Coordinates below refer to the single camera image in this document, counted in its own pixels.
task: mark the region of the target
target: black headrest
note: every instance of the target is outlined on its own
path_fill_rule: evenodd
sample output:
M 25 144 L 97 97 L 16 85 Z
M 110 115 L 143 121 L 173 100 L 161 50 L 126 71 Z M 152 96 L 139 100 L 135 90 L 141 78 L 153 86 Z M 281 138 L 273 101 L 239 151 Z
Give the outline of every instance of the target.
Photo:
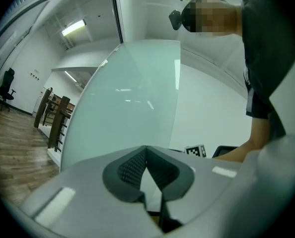
M 9 72 L 12 76 L 14 76 L 14 74 L 15 74 L 15 71 L 14 71 L 12 68 L 9 68 L 9 69 L 8 69 L 8 72 Z

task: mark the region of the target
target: chair back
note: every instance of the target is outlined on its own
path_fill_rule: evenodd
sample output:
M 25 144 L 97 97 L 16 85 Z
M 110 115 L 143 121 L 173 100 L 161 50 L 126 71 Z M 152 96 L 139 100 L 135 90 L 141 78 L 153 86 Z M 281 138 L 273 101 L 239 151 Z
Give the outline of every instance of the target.
M 12 68 L 9 68 L 9 70 L 4 73 L 3 84 L 0 87 L 1 96 L 4 96 L 6 93 L 9 92 L 10 85 L 14 80 L 14 74 L 15 72 Z

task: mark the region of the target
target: sleeve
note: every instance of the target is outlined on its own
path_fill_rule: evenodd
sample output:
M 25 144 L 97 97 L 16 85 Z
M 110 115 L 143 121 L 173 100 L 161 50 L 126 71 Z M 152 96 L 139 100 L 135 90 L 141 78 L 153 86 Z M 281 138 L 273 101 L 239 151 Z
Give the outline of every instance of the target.
M 264 104 L 259 99 L 254 89 L 246 82 L 246 80 L 245 84 L 248 90 L 246 115 L 253 118 L 268 119 L 268 105 Z

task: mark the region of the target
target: person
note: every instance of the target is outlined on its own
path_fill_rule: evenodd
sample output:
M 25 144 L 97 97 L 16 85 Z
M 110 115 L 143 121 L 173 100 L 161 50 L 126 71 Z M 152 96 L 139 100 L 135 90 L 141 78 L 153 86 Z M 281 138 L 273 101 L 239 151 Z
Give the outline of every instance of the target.
M 52 100 L 53 99 L 53 96 L 54 96 L 54 92 L 53 92 L 53 88 L 51 87 L 50 88 L 50 95 L 49 95 L 49 97 L 48 97 L 48 100 Z
M 295 61 L 295 30 L 276 0 L 191 0 L 181 13 L 182 25 L 201 35 L 236 34 L 245 50 L 246 114 L 252 117 L 249 139 L 217 159 L 243 162 L 246 154 L 285 135 L 269 97 Z

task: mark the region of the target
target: office chair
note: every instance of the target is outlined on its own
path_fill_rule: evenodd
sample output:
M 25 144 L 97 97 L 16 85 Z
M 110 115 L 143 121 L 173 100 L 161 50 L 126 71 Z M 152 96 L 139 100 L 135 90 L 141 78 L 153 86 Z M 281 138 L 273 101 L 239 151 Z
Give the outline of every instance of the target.
M 8 93 L 10 85 L 12 81 L 14 80 L 14 73 L 15 72 L 12 68 L 9 68 L 9 70 L 4 73 L 3 84 L 0 87 L 0 95 L 1 95 L 1 98 L 3 99 L 3 102 L 1 103 L 1 107 L 0 107 L 1 111 L 3 109 L 3 106 L 8 108 L 8 111 L 10 111 L 10 108 L 6 105 L 6 100 L 14 100 L 13 93 L 16 93 L 16 92 L 12 89 L 12 93 L 11 94 Z

